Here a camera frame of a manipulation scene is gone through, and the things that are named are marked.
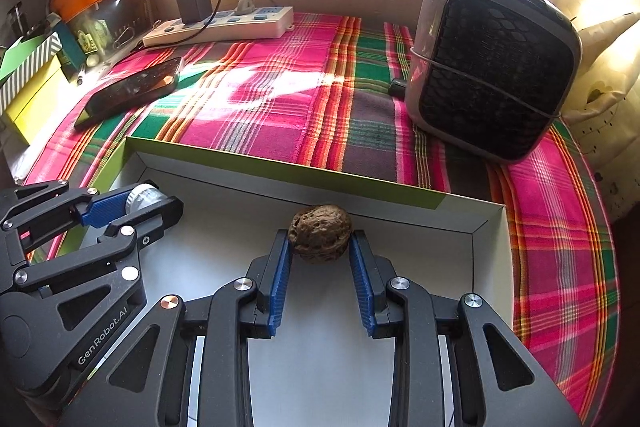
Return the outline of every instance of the blue gripper pad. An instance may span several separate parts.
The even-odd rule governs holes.
[[[127,203],[128,192],[116,194],[111,198],[92,203],[88,210],[80,216],[80,223],[83,227],[106,227],[111,221],[118,219],[126,214],[125,203]]]
[[[371,337],[376,326],[376,318],[373,311],[373,292],[367,271],[364,267],[360,245],[358,245],[353,235],[351,235],[349,239],[349,263],[351,264],[351,272],[353,274],[353,284],[356,287],[362,325]]]
[[[287,294],[287,284],[289,283],[289,273],[291,272],[291,249],[289,241],[285,240],[280,252],[278,267],[273,277],[273,285],[269,294],[269,334],[276,334],[276,329],[282,322],[282,311],[284,309],[284,299]]]

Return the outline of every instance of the white power strip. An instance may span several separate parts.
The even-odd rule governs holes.
[[[145,46],[173,44],[195,35],[205,23],[182,24],[181,19],[162,23],[151,30],[142,40]],[[245,41],[252,39],[277,39],[293,24],[293,8],[291,6],[274,6],[257,8],[247,15],[235,15],[232,10],[219,12],[211,24],[188,43]]]

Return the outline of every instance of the table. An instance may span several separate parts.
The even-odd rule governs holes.
[[[133,135],[503,203],[514,331],[592,425],[612,373],[619,299],[609,227],[588,166],[561,121],[512,166],[423,133],[404,104],[386,95],[393,77],[407,76],[412,43],[403,26],[297,13],[295,29],[280,39],[133,55],[104,81],[181,55],[187,67],[178,90],[84,133],[73,130],[79,103],[27,182],[91,185],[123,137]]]

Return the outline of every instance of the portable fan heater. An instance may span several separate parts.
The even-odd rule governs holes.
[[[525,158],[564,102],[582,47],[546,0],[423,0],[405,93],[424,130],[502,162]]]

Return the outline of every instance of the black phone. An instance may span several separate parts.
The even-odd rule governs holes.
[[[74,127],[87,129],[110,116],[168,95],[175,90],[183,65],[182,57],[172,58],[94,92]]]

